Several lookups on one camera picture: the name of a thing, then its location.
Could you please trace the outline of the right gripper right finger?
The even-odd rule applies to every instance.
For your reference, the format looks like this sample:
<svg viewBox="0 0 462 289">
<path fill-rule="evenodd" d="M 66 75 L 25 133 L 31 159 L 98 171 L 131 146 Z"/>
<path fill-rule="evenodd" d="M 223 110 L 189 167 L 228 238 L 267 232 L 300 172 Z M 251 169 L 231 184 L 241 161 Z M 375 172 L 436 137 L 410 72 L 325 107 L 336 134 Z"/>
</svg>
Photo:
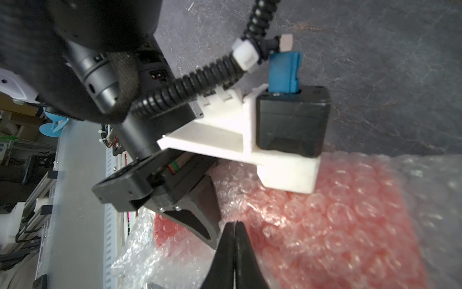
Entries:
<svg viewBox="0 0 462 289">
<path fill-rule="evenodd" d="M 243 222 L 235 225 L 235 288 L 269 289 Z"/>
</svg>

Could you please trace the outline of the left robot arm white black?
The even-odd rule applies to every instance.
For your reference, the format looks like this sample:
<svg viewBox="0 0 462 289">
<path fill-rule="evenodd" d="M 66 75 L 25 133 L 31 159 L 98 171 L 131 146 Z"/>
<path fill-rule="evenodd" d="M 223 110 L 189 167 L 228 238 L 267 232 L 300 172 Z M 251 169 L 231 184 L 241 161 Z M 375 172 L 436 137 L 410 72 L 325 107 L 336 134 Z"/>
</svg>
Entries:
<svg viewBox="0 0 462 289">
<path fill-rule="evenodd" d="M 194 119 L 190 103 L 244 75 L 227 54 L 175 78 L 154 32 L 161 1 L 2 1 L 1 62 L 60 114 L 113 127 L 134 161 L 93 186 L 119 212 L 146 207 L 211 248 L 221 213 L 206 172 L 216 158 L 161 149 Z"/>
</svg>

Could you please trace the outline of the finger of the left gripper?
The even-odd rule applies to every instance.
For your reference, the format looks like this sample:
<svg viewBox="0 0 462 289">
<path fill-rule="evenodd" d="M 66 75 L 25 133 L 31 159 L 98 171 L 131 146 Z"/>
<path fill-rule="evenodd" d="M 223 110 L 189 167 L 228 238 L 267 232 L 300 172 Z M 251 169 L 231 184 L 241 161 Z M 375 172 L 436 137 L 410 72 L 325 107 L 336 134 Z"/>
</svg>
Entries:
<svg viewBox="0 0 462 289">
<path fill-rule="evenodd" d="M 173 189 L 175 200 L 160 214 L 192 232 L 210 248 L 216 249 L 220 237 L 221 211 L 209 175 L 198 181 L 181 181 Z"/>
</svg>

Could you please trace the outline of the clear bubble wrap sheet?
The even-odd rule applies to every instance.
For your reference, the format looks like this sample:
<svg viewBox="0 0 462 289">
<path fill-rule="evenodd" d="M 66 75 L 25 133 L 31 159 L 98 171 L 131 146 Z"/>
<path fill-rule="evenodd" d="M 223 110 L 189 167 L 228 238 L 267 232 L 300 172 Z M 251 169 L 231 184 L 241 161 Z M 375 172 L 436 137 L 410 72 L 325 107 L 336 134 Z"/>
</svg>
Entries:
<svg viewBox="0 0 462 289">
<path fill-rule="evenodd" d="M 237 162 L 210 176 L 272 289 L 462 286 L 460 155 L 325 153 L 310 195 L 268 189 Z"/>
</svg>

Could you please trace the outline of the red plastic wine glass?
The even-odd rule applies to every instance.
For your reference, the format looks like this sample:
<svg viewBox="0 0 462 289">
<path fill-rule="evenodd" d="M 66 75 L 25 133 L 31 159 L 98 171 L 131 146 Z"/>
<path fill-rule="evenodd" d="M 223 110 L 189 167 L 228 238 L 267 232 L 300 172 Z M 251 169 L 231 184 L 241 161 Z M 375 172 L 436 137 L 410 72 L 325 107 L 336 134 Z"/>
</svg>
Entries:
<svg viewBox="0 0 462 289">
<path fill-rule="evenodd" d="M 244 222 L 274 289 L 425 289 L 401 189 L 371 157 L 324 157 L 310 195 L 264 187 L 252 165 L 211 170 L 222 218 Z"/>
</svg>

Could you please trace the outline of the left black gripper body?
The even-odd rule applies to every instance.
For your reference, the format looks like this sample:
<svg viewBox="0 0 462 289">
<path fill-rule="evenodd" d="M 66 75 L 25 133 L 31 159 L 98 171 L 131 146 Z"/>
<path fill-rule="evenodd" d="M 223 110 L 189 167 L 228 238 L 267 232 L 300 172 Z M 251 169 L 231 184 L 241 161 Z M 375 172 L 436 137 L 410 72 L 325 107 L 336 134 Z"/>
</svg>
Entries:
<svg viewBox="0 0 462 289">
<path fill-rule="evenodd" d="M 167 149 L 127 165 L 114 181 L 106 178 L 91 190 L 103 204 L 108 202 L 106 193 L 120 190 L 127 211 L 135 211 L 142 206 L 160 211 L 175 200 L 175 186 L 181 181 L 198 181 L 216 162 L 214 157 Z"/>
</svg>

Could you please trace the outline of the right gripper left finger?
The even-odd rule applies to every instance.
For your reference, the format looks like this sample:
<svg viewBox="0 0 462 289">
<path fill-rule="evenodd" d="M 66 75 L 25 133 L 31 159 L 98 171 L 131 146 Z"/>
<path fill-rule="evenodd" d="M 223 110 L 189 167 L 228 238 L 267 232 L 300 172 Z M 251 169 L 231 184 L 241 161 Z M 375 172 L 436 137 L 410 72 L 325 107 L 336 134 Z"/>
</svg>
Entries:
<svg viewBox="0 0 462 289">
<path fill-rule="evenodd" d="M 225 225 L 210 270 L 201 289 L 233 289 L 235 280 L 235 222 Z"/>
</svg>

